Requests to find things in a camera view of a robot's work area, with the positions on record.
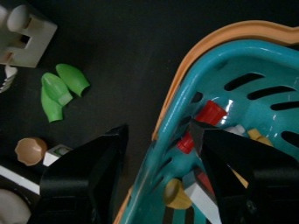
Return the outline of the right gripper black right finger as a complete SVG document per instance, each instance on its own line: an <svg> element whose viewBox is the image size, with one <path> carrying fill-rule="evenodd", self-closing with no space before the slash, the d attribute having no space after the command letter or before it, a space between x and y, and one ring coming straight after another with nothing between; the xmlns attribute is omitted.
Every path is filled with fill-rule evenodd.
<svg viewBox="0 0 299 224"><path fill-rule="evenodd" d="M299 161L273 147L204 122L190 138L222 224L299 224Z"/></svg>

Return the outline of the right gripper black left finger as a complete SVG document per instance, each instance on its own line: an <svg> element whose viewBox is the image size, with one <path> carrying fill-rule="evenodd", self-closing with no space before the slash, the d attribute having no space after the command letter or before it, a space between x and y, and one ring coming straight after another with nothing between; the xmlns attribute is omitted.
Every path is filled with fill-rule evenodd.
<svg viewBox="0 0 299 224"><path fill-rule="evenodd" d="M50 164L26 224L112 224L126 142L128 126L122 124Z"/></svg>

